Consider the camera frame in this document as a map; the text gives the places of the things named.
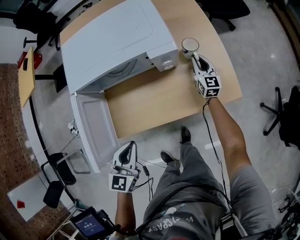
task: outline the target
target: screen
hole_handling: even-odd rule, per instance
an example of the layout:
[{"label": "screen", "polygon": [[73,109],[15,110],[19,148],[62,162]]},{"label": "screen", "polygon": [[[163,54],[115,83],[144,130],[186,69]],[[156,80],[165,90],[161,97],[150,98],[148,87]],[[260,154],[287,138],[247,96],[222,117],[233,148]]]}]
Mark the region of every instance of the screen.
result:
[{"label": "screen", "polygon": [[82,220],[76,222],[75,225],[85,237],[92,236],[105,230],[105,228],[94,218],[92,214],[89,214]]}]

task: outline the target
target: red object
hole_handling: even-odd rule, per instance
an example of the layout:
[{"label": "red object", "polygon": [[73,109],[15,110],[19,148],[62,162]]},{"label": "red object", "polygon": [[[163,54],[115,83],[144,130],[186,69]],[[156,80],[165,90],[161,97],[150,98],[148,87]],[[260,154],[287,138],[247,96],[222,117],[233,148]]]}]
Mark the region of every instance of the red object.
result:
[{"label": "red object", "polygon": [[17,208],[25,208],[25,203],[22,201],[17,201]]},{"label": "red object", "polygon": [[[22,52],[22,55],[20,56],[20,59],[18,60],[18,69],[20,69],[25,57],[26,57],[27,52]],[[34,69],[37,69],[40,63],[42,62],[42,55],[34,53],[33,54],[33,67]]]}]

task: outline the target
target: black chair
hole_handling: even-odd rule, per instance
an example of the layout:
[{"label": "black chair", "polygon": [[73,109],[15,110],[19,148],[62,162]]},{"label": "black chair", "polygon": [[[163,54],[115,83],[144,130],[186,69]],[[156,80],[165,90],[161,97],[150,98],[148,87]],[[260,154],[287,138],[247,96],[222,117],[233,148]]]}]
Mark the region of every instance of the black chair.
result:
[{"label": "black chair", "polygon": [[203,11],[209,13],[210,21],[213,18],[222,19],[231,31],[235,26],[229,19],[240,18],[250,14],[250,10],[243,0],[196,0]]},{"label": "black chair", "polygon": [[294,86],[291,91],[290,99],[282,106],[281,94],[279,87],[275,88],[278,94],[278,110],[274,110],[264,103],[260,103],[263,107],[276,115],[276,118],[269,128],[264,130],[263,135],[268,136],[274,127],[280,123],[279,136],[285,142],[287,147],[296,147],[300,150],[300,92]]},{"label": "black chair", "polygon": [[[88,161],[85,158],[83,151],[81,149],[74,150],[70,154],[63,154],[61,152],[51,154],[48,157],[48,161],[41,165],[42,172],[43,172],[44,176],[46,177],[47,182],[49,183],[49,187],[47,189],[47,192],[44,196],[43,201],[46,205],[48,205],[51,208],[57,208],[63,190],[65,190],[66,194],[70,197],[70,199],[73,203],[76,204],[77,202],[79,202],[77,199],[75,199],[71,195],[71,193],[68,191],[68,188],[67,188],[67,186],[74,185],[76,183],[76,178],[72,174],[72,172],[66,162],[66,159],[70,158],[73,154],[76,154],[76,153],[79,153],[82,156],[82,158],[84,159],[84,161],[88,167],[88,170],[84,171],[84,172],[80,172],[80,171],[76,170],[76,168],[70,161],[73,171],[76,174],[90,174],[91,173],[90,166],[89,166]],[[58,181],[50,182],[50,180],[45,172],[46,164],[50,164],[50,166],[52,167],[52,169],[54,170],[54,172],[58,178]]]},{"label": "black chair", "polygon": [[37,34],[36,40],[27,40],[24,39],[23,47],[27,43],[37,43],[37,47],[34,53],[37,51],[49,40],[51,36],[55,39],[56,50],[58,47],[58,35],[65,21],[69,21],[69,18],[64,18],[64,22],[56,24],[57,16],[51,12],[45,12],[38,8],[37,5],[28,0],[25,1],[22,6],[19,8],[14,17],[14,24],[18,29],[25,29],[31,31],[34,34]]}]

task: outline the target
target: brick wall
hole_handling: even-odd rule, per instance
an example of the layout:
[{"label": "brick wall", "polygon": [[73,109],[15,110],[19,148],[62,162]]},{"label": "brick wall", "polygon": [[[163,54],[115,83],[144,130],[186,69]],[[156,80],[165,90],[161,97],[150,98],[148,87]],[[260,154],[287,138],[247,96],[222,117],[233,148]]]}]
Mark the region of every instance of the brick wall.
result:
[{"label": "brick wall", "polygon": [[65,219],[67,209],[61,203],[57,209],[46,206],[25,222],[7,197],[7,192],[40,172],[26,140],[17,65],[0,64],[0,232],[7,239],[46,239]]}]

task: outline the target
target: white cup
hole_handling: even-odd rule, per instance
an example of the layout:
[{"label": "white cup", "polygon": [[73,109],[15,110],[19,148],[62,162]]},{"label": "white cup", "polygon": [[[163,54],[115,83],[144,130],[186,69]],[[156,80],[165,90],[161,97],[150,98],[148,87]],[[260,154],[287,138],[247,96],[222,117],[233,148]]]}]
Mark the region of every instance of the white cup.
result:
[{"label": "white cup", "polygon": [[199,49],[199,43],[196,39],[193,38],[186,38],[182,41],[182,52],[183,56],[191,60],[192,56],[195,56],[196,59],[198,58],[197,50]]}]

